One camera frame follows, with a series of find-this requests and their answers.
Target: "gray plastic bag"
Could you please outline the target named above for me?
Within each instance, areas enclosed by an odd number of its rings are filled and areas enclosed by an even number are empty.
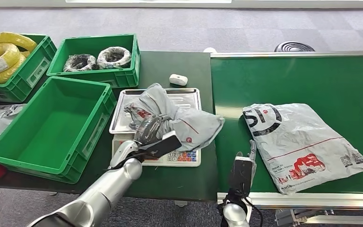
[[[175,130],[182,146],[177,151],[194,150],[208,146],[220,132],[225,119],[201,110],[182,110],[167,96],[165,89],[155,83],[140,95],[137,101],[128,103],[124,111],[131,114],[136,128],[145,117],[152,115],[166,116],[156,137],[162,138],[166,133]]]

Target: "printed logo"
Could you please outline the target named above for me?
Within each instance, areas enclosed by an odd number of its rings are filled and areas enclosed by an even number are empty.
[[[273,123],[272,122],[266,122],[265,118],[264,118],[264,115],[262,114],[262,113],[264,113],[264,114],[268,115],[268,113],[269,113],[268,110],[263,110],[261,112],[261,110],[259,108],[253,108],[255,113],[252,110],[243,111],[244,118],[247,121],[248,120],[252,121],[252,123],[249,123],[249,125],[248,125],[250,128],[256,126],[259,123],[258,119],[261,121],[261,125],[257,126],[256,128],[262,128],[262,127],[264,128],[263,130],[253,131],[252,132],[253,136],[267,135],[267,134],[273,132],[274,130],[276,130],[279,127],[279,125],[281,124],[281,122],[282,122],[282,116],[280,115],[279,111],[272,105],[266,105],[266,106],[269,106],[273,110],[273,112],[275,114],[275,120],[274,120]]]

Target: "empty green crate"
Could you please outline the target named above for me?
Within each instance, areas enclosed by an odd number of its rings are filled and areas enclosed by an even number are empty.
[[[0,101],[21,103],[31,93],[42,75],[47,72],[56,47],[47,35],[22,34],[37,43],[23,64],[4,84],[0,84]]]
[[[84,53],[98,58],[102,50],[111,46],[121,46],[131,52],[130,68],[63,72],[63,66],[70,55]],[[136,87],[138,85],[139,68],[140,50],[135,34],[73,37],[62,41],[47,75],[104,82],[109,83],[112,88]]]
[[[9,170],[76,183],[116,105],[108,84],[50,77],[0,136]]]

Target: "scale platform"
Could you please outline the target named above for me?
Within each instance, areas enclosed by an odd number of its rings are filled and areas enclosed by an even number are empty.
[[[124,112],[124,106],[137,99],[145,89],[129,89],[121,91],[115,108],[109,133],[113,134],[112,156],[126,140],[132,140],[136,130],[130,127],[131,115]],[[196,88],[166,89],[168,97],[181,109],[201,110],[199,90]],[[177,152],[173,151],[159,159],[146,160],[143,166],[197,167],[201,164],[201,149]]]

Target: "white small object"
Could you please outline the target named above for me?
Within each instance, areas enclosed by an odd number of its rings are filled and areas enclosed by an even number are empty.
[[[208,47],[204,50],[204,53],[217,53],[215,48]]]
[[[185,86],[187,84],[187,81],[189,81],[189,79],[185,76],[181,76],[181,75],[177,75],[177,74],[172,74],[169,77],[169,82],[172,84],[177,84],[180,86]]]

